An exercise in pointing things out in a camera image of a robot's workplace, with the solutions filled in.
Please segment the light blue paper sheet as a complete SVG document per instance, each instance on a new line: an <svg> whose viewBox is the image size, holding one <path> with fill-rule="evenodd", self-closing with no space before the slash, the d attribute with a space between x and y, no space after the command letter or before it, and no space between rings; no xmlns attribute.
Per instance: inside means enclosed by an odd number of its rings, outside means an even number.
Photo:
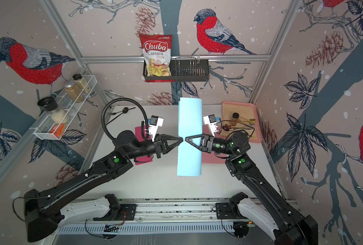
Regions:
<svg viewBox="0 0 363 245"><path fill-rule="evenodd" d="M201 99L180 98L178 104L178 136L183 138L183 142L178 146L178 176L195 177L201 175L202 152L190 145L186 138L202 134L202 118Z"/></svg>

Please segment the magenta paper sheet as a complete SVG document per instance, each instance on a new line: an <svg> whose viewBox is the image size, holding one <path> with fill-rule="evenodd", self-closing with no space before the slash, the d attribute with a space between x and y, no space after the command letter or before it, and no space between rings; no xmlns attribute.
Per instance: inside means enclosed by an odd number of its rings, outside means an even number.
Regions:
<svg viewBox="0 0 363 245"><path fill-rule="evenodd" d="M144 141L144 138L142 137L142 133L141 133L141 127L135 127L135 136L137 138L137 140L139 142L142 142ZM144 164L144 163L150 163L150 162L153 162L153 156L144 156L144 157L139 157L139 158L136 158L134 160L135 164L136 165L141 165L141 164Z"/></svg>

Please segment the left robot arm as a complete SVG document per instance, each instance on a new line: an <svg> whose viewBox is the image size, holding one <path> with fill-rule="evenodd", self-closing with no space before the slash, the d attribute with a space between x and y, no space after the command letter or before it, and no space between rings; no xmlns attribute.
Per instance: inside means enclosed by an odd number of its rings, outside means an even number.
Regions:
<svg viewBox="0 0 363 245"><path fill-rule="evenodd" d="M183 142L166 134L154 140L138 141L132 131L122 131L112 143L115 149L95 161L91 168L67 182L42 192L32 189L24 195L24 220L27 240L38 242L52 234L66 215L61 210L88 191L114 180L133 167L132 160L156 155L161 158Z"/></svg>

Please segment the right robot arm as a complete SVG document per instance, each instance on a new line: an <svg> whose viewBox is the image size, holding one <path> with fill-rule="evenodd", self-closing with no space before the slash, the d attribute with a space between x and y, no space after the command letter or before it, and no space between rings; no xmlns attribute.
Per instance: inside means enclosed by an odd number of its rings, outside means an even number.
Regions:
<svg viewBox="0 0 363 245"><path fill-rule="evenodd" d="M225 139L200 134L185 138L201 152L226 154L225 165L230 174L247 186L260 201L255 207L247 195L239 193L232 202L234 210L253 221L276 245L318 244L318 224L308 215L303 216L290 205L264 178L257 165L248 156L249 135L235 131Z"/></svg>

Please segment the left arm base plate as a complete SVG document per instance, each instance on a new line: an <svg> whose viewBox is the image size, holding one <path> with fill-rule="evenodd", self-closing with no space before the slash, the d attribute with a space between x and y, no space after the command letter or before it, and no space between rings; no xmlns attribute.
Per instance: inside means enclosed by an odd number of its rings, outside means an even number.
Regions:
<svg viewBox="0 0 363 245"><path fill-rule="evenodd" d="M137 207L137 204L120 204L117 207L112 207L108 213L107 220L133 221Z"/></svg>

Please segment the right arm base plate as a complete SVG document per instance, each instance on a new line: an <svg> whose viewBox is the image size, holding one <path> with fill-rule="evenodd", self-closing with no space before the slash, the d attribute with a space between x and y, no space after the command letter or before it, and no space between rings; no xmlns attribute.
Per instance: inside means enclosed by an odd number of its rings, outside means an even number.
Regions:
<svg viewBox="0 0 363 245"><path fill-rule="evenodd" d="M216 203L213 211L216 213L217 219L247 219L242 215L237 205L232 203Z"/></svg>

